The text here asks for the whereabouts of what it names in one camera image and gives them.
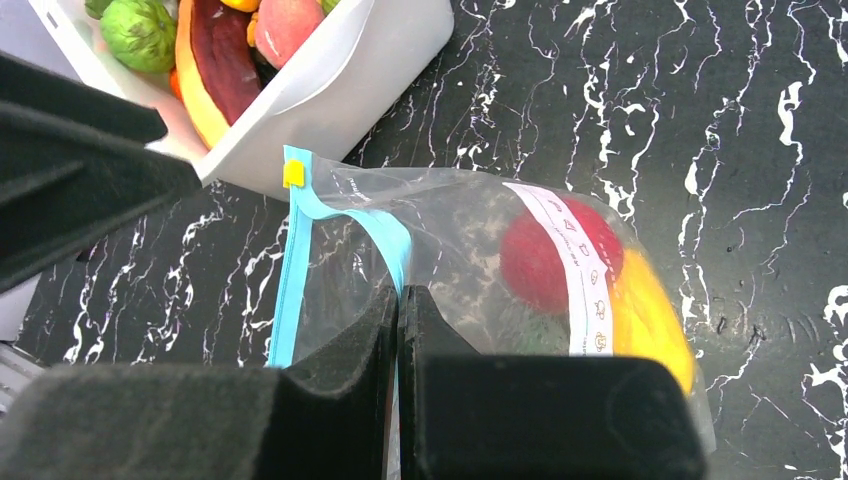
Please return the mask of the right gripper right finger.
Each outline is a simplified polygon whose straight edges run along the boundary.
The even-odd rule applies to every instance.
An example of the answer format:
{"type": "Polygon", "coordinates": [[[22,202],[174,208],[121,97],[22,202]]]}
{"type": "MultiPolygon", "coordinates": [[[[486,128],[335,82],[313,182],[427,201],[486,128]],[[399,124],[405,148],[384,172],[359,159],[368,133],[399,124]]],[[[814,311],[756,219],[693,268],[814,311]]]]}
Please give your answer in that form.
{"type": "Polygon", "coordinates": [[[405,479],[702,479],[706,455],[660,363],[477,352],[429,290],[398,314],[405,479]]]}

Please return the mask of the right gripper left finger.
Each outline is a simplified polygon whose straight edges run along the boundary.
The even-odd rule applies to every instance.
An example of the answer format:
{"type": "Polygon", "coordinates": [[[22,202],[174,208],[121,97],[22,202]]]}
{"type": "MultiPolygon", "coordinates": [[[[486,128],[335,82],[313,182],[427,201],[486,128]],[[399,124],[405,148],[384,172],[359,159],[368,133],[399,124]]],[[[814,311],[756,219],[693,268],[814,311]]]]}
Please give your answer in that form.
{"type": "Polygon", "coordinates": [[[53,368],[1,425],[5,479],[379,479],[397,296],[285,369],[53,368]]]}

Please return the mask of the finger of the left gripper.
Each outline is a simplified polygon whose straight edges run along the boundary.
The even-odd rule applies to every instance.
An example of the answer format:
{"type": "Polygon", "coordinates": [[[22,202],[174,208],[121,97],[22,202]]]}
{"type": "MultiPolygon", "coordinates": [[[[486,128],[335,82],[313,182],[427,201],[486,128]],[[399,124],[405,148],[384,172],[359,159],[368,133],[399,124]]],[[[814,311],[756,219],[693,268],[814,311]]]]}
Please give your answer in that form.
{"type": "Polygon", "coordinates": [[[201,189],[160,114],[1,56],[1,289],[201,189]]]}

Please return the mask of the small green lime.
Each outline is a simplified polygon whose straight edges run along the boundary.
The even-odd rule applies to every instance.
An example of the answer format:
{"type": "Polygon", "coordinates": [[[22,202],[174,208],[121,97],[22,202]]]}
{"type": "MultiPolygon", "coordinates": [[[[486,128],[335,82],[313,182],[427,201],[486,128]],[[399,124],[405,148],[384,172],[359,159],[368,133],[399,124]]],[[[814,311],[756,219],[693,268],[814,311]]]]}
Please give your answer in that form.
{"type": "Polygon", "coordinates": [[[146,74],[175,67],[177,20],[161,1],[112,1],[99,27],[108,51],[126,67],[146,74]]]}

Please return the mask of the clear zip top bag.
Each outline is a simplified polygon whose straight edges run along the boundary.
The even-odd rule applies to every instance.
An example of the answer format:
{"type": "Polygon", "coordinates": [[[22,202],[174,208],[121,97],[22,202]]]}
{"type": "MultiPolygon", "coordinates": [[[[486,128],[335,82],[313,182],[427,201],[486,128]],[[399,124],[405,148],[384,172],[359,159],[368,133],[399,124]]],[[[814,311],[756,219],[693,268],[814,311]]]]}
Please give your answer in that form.
{"type": "MultiPolygon", "coordinates": [[[[623,251],[641,251],[663,285],[633,231],[586,195],[469,170],[363,169],[292,146],[283,153],[282,184],[290,216],[268,357],[274,367],[288,368],[329,343],[382,289],[395,291],[399,314],[402,293],[411,286],[427,288],[444,320],[482,354],[631,357],[612,350],[609,288],[616,279],[607,282],[607,265],[564,196],[598,211],[623,251]],[[524,209],[560,255],[568,292],[564,314],[531,307],[501,275],[503,235],[524,209]]],[[[405,479],[398,315],[393,340],[385,470],[379,479],[405,479]]],[[[678,386],[707,460],[715,435],[694,358],[692,392],[685,395],[678,386]]]]}

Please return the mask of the red tomato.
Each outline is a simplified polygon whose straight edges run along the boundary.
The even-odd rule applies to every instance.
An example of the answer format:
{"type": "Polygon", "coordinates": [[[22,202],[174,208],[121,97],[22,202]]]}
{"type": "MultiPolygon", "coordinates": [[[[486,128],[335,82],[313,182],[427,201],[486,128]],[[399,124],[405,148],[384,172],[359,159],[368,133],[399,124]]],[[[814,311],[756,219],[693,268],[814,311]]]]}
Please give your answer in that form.
{"type": "MultiPolygon", "coordinates": [[[[611,283],[623,266],[622,244],[604,217],[589,203],[562,198],[607,265],[611,283]]],[[[545,228],[524,209],[509,225],[500,246],[500,269],[509,290],[531,307],[546,313],[568,311],[566,272],[545,228]]]]}

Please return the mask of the yellow mango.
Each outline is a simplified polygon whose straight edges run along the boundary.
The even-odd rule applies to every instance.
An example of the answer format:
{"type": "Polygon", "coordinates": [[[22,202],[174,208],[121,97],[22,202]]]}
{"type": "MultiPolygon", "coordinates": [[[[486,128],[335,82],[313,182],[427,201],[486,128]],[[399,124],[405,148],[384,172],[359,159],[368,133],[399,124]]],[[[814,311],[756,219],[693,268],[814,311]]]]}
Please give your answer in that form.
{"type": "Polygon", "coordinates": [[[662,364],[689,395],[695,378],[694,354],[676,310],[641,251],[623,251],[622,269],[609,288],[609,297],[613,354],[662,364]]]}

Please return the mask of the pink peach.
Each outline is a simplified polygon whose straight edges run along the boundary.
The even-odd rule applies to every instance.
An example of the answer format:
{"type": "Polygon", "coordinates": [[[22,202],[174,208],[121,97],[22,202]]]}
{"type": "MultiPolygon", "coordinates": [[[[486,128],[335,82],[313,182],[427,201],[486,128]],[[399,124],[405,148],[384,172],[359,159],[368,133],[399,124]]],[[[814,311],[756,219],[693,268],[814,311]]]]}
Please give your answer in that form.
{"type": "Polygon", "coordinates": [[[280,69],[324,18],[315,0],[263,0],[254,29],[255,46],[271,66],[280,69]]]}

